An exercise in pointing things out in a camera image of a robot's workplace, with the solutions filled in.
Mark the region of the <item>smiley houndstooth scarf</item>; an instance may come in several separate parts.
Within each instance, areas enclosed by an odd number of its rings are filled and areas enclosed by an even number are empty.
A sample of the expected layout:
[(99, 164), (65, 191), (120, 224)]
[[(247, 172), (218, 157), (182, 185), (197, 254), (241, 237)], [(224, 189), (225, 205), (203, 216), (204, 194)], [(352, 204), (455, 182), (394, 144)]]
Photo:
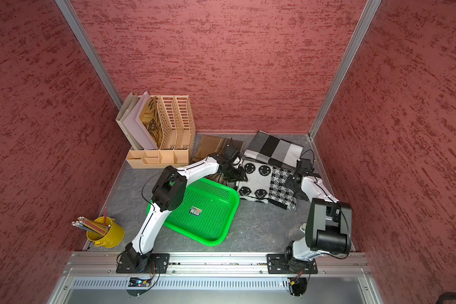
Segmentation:
[(292, 170), (257, 162), (245, 162), (243, 168), (247, 181), (236, 184), (241, 199), (296, 210), (295, 194), (284, 185)]

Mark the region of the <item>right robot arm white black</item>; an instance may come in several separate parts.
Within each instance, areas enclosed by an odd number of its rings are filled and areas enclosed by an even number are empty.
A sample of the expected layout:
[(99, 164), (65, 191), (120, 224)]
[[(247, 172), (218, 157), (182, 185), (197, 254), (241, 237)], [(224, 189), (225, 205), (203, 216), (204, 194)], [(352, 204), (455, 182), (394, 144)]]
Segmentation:
[(284, 268), (290, 273), (311, 269), (317, 257), (345, 259), (352, 249), (352, 208), (338, 200), (317, 176), (295, 173), (284, 184), (310, 203), (305, 237), (286, 248)]

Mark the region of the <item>green plastic mesh basket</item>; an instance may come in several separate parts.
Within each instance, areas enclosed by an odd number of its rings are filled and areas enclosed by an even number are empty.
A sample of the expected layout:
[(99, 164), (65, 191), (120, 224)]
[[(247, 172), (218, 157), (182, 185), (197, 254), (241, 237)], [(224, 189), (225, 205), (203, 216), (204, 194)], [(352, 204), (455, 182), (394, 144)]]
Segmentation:
[[(183, 202), (163, 225), (205, 246), (218, 246), (227, 237), (239, 201), (233, 188), (202, 178), (186, 188)], [(202, 210), (199, 217), (190, 214), (192, 206)]]

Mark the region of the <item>brown plaid fringed scarf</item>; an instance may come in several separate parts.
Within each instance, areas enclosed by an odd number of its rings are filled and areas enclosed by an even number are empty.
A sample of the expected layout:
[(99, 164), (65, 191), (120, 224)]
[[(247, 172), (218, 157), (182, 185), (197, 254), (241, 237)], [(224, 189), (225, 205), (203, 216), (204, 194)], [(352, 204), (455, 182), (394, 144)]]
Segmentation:
[(193, 157), (195, 163), (187, 168), (187, 180), (189, 182), (195, 182), (209, 176), (218, 176), (220, 178), (220, 164), (223, 162), (222, 155), (228, 146), (238, 149), (241, 152), (243, 143), (217, 136), (202, 136)]

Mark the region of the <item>grey black checked scarf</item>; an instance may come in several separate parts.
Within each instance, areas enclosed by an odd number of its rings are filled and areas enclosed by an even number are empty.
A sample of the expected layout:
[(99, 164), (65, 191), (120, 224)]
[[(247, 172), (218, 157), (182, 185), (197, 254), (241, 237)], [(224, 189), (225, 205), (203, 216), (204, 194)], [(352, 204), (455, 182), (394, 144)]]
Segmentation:
[(260, 130), (245, 150), (244, 157), (267, 165), (295, 170), (302, 151), (302, 146)]

